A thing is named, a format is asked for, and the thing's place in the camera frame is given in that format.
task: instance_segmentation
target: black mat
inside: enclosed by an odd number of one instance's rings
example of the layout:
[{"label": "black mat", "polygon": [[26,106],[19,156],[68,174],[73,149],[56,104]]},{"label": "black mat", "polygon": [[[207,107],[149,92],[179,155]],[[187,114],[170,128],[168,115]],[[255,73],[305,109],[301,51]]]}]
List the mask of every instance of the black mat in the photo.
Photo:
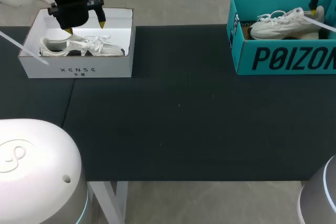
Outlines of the black mat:
[{"label": "black mat", "polygon": [[75,83],[89,180],[307,180],[336,153],[336,76],[234,72],[226,27],[138,27],[132,79]]},{"label": "black mat", "polygon": [[[23,43],[28,27],[0,27]],[[31,118],[62,126],[73,79],[28,79],[19,49],[0,37],[0,119]]]}]

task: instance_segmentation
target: gray tile floor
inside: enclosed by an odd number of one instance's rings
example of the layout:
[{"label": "gray tile floor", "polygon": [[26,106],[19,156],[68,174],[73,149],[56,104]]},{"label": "gray tile floor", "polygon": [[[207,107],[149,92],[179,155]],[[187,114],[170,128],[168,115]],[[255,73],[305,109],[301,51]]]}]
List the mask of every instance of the gray tile floor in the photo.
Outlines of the gray tile floor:
[{"label": "gray tile floor", "polygon": [[[230,0],[105,0],[134,8],[136,25],[226,23]],[[0,26],[30,26],[41,1],[0,4]],[[131,182],[127,224],[297,224],[299,182]],[[96,208],[95,223],[106,219]]]},{"label": "gray tile floor", "polygon": [[[131,182],[126,224],[299,224],[300,182]],[[101,209],[94,224],[107,224]]]}]

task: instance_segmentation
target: teal shoe box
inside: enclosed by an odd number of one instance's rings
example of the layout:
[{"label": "teal shoe box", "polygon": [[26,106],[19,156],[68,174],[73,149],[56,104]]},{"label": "teal shoe box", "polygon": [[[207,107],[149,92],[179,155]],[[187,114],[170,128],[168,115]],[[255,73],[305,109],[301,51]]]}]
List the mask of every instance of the teal shoe box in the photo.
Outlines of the teal shoe box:
[{"label": "teal shoe box", "polygon": [[[244,26],[257,16],[275,10],[288,12],[302,7],[309,10],[310,0],[231,0],[227,35],[236,72],[255,74],[336,74],[336,33],[316,40],[247,40]],[[336,0],[319,0],[326,15],[325,24],[336,26]]]}]

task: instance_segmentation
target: white shoe box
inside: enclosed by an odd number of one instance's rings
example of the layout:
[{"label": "white shoe box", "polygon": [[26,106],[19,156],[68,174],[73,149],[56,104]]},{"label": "white shoe box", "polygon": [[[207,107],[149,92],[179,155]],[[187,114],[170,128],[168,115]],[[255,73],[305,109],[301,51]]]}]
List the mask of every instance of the white shoe box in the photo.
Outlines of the white shoe box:
[{"label": "white shoe box", "polygon": [[[122,47],[125,56],[63,56],[42,57],[49,65],[43,64],[24,51],[19,60],[29,78],[113,78],[131,77],[135,26],[133,10],[125,8],[104,8],[106,23],[101,29],[96,13],[89,11],[89,20],[76,27],[73,33],[85,36],[111,36],[112,44]],[[47,9],[41,9],[30,28],[24,46],[40,56],[40,39],[66,39],[70,34],[60,29],[56,18],[49,16]]]}]

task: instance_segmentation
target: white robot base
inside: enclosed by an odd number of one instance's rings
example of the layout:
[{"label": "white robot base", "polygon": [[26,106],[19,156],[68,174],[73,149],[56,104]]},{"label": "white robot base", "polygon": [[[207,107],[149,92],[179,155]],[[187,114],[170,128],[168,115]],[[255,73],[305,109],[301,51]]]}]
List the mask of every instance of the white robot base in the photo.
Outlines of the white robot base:
[{"label": "white robot base", "polygon": [[301,224],[336,223],[336,157],[329,161],[308,181],[298,199]]},{"label": "white robot base", "polygon": [[61,128],[0,120],[0,223],[91,224],[77,146]]}]

